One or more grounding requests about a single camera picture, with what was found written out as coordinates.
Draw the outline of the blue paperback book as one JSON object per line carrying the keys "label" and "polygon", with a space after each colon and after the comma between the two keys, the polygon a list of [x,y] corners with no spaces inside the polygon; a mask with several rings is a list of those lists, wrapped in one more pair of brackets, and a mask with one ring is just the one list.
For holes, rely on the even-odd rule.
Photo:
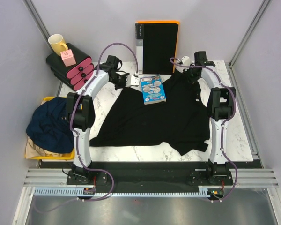
{"label": "blue paperback book", "polygon": [[160,75],[141,78],[140,87],[145,105],[166,102],[166,95]]}

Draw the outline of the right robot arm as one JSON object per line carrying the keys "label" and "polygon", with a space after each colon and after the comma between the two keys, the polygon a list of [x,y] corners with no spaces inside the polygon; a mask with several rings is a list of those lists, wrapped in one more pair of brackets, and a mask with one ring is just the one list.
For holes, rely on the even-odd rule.
{"label": "right robot arm", "polygon": [[224,84],[214,62],[208,61],[206,52],[196,52],[194,59],[192,63],[188,56],[184,56],[179,65],[184,66],[182,73],[189,81],[202,78],[210,89],[207,114],[212,126],[211,152],[207,169],[201,175],[205,175],[206,181],[212,185],[233,185],[225,149],[229,120],[236,113],[236,90]]}

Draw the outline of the black t-shirt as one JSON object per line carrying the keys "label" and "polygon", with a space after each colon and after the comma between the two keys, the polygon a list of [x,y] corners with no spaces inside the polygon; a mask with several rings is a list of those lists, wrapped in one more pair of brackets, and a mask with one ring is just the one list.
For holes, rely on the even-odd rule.
{"label": "black t-shirt", "polygon": [[154,146],[168,143],[181,156],[205,152],[209,117],[198,82],[174,73],[163,82],[166,102],[145,105],[140,91],[125,88],[109,110],[92,147]]}

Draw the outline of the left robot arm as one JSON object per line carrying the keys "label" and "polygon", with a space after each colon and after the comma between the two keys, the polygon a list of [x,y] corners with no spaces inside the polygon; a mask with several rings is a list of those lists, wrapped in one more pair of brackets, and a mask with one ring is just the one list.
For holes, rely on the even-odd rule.
{"label": "left robot arm", "polygon": [[118,71],[122,61],[109,55],[107,61],[95,67],[90,78],[83,82],[83,87],[76,93],[69,93],[66,98],[66,115],[74,137],[75,157],[67,175],[68,185],[91,185],[96,173],[91,169],[92,158],[89,150],[90,130],[95,122],[93,99],[108,82],[116,88],[126,86],[128,73],[120,75]]}

